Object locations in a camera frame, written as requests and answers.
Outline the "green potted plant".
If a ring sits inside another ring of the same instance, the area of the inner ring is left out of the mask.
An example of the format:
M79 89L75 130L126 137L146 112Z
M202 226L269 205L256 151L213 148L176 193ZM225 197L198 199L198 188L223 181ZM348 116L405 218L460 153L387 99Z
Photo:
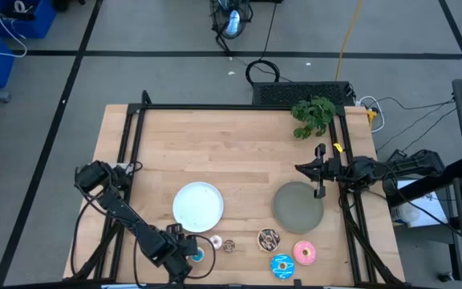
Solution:
M313 96L309 100L300 100L290 110L291 116L302 123L293 131L294 137L305 140L313 135L324 135L335 113L335 105L326 97Z

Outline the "black mesh computer case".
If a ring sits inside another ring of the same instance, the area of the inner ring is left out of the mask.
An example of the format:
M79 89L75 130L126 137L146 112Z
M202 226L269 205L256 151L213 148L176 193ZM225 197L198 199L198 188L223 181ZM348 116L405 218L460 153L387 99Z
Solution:
M355 92L349 82L272 82L253 85L253 104L295 105L313 96L325 97L335 106L355 104Z

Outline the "large blue frosted donut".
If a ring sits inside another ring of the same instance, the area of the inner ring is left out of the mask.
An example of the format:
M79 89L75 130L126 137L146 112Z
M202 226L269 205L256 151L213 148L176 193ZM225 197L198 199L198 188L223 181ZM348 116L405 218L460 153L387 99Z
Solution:
M276 254L270 261L270 269L277 279L289 279L294 275L294 260L288 254Z

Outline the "large pink frosted donut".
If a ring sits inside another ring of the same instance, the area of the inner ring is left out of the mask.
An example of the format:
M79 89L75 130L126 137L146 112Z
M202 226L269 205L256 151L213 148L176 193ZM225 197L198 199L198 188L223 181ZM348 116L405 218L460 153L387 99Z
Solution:
M309 241L299 241L293 247L293 256L295 260L303 265L309 266L316 262L316 249Z

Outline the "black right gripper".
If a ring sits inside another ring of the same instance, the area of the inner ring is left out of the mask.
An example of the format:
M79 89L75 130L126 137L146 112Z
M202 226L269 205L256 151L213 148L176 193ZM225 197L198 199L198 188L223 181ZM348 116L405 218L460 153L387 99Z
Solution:
M321 143L315 149L316 158L309 163L295 165L299 172L309 179L316 179L318 183L314 191L314 197L317 199L326 196L326 187L323 184L324 180L335 181L336 178L343 173L342 162L339 158L332 157L327 161L324 160L326 154L326 145Z

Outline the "large blue storage bin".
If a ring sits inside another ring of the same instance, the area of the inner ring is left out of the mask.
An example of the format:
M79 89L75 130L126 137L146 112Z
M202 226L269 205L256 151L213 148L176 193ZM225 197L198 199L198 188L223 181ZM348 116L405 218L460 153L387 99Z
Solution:
M0 37L43 39L55 16L51 0L0 0Z

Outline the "white round plate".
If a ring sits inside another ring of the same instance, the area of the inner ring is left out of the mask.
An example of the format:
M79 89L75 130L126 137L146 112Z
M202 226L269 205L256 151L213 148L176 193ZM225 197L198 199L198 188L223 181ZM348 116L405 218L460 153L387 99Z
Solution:
M182 187L174 197L173 217L189 232L211 230L224 213L224 199L213 185L195 181Z

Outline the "white paper sheet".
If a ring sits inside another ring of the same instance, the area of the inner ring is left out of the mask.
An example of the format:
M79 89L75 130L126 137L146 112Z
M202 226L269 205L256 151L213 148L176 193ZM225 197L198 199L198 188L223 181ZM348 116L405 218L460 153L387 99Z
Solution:
M423 197L416 198L409 202L391 208L391 220L394 226L405 225L409 228L434 226L440 223L422 209L438 218L443 223L448 223L438 197L434 191L425 194Z

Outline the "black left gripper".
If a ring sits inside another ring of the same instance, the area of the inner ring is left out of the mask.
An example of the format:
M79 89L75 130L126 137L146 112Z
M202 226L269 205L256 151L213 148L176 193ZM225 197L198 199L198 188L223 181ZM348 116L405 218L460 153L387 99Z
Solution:
M181 240L171 238L169 245L172 249L165 261L165 269L168 272L169 282L183 282L189 277L193 266L187 260L187 257L198 252L197 239L187 237Z

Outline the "grey-green round plate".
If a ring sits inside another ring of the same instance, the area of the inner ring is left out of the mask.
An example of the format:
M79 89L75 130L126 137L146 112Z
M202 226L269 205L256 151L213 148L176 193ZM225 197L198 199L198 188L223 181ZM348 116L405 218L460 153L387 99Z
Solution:
M289 232L306 234L315 229L323 219L324 204L314 197L314 189L300 181L281 186L273 199L274 217Z

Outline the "black floor fan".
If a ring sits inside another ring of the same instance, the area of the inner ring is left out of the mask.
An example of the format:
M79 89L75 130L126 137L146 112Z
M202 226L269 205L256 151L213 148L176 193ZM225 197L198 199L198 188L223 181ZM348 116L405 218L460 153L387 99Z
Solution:
M235 39L253 18L249 0L209 0L212 30L224 39Z

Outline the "large chocolate frosted donut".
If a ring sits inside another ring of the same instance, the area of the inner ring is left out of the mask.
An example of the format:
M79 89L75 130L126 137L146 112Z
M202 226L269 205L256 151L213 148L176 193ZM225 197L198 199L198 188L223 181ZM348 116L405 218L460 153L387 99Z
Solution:
M274 252L278 249L281 238L275 229L265 228L257 235L257 244L266 252Z

